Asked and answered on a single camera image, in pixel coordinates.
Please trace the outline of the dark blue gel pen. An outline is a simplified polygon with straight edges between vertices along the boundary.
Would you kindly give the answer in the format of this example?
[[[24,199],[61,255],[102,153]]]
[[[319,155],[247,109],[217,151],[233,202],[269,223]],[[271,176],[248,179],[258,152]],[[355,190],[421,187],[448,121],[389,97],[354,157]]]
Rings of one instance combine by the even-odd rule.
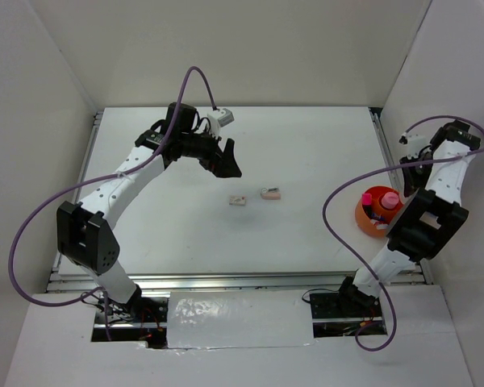
[[[388,223],[387,219],[383,215],[372,214],[369,218],[372,223]]]

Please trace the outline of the pink cap black highlighter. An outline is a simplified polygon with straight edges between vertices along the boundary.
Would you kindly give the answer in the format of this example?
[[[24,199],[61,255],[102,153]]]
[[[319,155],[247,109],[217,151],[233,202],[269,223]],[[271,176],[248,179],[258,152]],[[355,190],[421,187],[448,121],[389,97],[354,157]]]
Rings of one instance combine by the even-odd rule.
[[[371,193],[363,193],[361,196],[361,205],[364,209],[371,209],[373,206],[373,196]]]

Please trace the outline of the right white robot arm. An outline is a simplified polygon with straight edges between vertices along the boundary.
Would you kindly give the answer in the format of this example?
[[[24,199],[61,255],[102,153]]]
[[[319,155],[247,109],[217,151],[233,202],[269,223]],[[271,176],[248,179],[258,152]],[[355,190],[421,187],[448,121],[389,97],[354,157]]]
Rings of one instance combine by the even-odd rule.
[[[353,316],[379,298],[381,286],[398,273],[434,258],[469,216],[461,204],[466,170],[481,140],[469,124],[453,120],[431,139],[403,135],[407,155],[401,158],[406,203],[386,230],[386,245],[370,261],[346,277],[336,296],[336,307]]]

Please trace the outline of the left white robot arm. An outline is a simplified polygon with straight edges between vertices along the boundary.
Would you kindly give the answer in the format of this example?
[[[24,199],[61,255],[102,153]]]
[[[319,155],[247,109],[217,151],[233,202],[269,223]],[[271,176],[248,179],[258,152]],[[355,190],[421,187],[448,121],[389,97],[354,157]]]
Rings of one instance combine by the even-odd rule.
[[[203,120],[207,126],[200,131]],[[151,302],[119,263],[120,246],[113,232],[116,223],[145,186],[182,157],[198,160],[217,178],[241,177],[234,140],[227,139],[224,148],[219,146],[221,128],[233,120],[227,108],[213,110],[203,119],[196,108],[171,103],[165,119],[138,137],[111,178],[79,202],[63,202],[57,209],[59,253],[106,291],[105,305],[114,305],[122,320],[137,320]]]

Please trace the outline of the pink eraser with sharpener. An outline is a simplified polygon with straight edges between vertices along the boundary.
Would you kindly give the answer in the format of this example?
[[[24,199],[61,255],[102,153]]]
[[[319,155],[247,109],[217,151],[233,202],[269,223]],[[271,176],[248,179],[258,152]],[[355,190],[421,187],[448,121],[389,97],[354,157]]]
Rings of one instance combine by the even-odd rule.
[[[278,187],[265,187],[261,189],[261,198],[264,200],[280,200],[282,195]]]

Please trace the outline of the white staples box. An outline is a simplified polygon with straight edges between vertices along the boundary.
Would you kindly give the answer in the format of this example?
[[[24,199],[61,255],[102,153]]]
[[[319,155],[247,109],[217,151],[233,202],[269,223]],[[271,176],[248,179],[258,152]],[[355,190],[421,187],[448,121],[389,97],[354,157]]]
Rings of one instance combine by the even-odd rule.
[[[247,198],[244,195],[230,195],[229,196],[229,205],[230,206],[245,206],[247,202]]]

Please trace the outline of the red gel pen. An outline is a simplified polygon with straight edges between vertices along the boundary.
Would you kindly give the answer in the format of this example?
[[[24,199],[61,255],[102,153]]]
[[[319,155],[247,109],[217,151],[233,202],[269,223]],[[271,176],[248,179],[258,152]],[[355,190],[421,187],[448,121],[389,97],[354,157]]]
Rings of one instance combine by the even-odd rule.
[[[376,230],[381,231],[381,230],[385,230],[388,227],[388,224],[387,223],[375,223],[373,226]]]

